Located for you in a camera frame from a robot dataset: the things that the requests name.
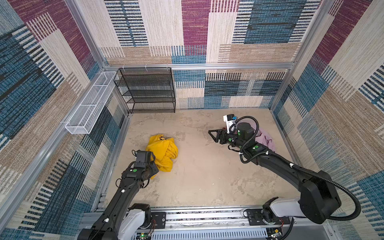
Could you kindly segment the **yellow cloth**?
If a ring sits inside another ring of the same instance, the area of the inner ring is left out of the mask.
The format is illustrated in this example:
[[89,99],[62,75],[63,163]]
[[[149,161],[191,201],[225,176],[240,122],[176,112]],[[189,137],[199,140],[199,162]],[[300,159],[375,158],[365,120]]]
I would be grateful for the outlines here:
[[174,138],[167,139],[162,134],[150,137],[146,151],[155,155],[154,162],[160,172],[171,172],[179,153]]

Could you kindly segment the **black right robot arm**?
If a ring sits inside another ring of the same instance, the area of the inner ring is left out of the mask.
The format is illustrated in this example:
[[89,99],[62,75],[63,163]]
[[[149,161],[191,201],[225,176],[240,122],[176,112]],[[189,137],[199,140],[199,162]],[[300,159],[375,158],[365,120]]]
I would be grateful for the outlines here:
[[294,186],[300,196],[293,199],[276,198],[265,204],[277,217],[307,218],[322,224],[342,205],[331,177],[323,171],[315,172],[300,168],[267,146],[253,138],[255,129],[249,123],[241,123],[240,129],[229,132],[225,129],[210,130],[209,135],[216,143],[234,147],[243,161],[266,168]]

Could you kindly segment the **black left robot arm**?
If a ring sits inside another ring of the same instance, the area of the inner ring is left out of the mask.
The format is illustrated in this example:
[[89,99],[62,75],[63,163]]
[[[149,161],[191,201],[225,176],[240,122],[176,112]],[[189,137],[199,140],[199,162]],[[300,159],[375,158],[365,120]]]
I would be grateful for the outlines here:
[[164,229],[166,213],[152,213],[148,204],[133,204],[139,190],[158,172],[170,172],[178,157],[174,139],[150,137],[144,151],[132,151],[135,161],[123,171],[118,189],[99,219],[82,229],[79,240],[150,240],[156,229]]

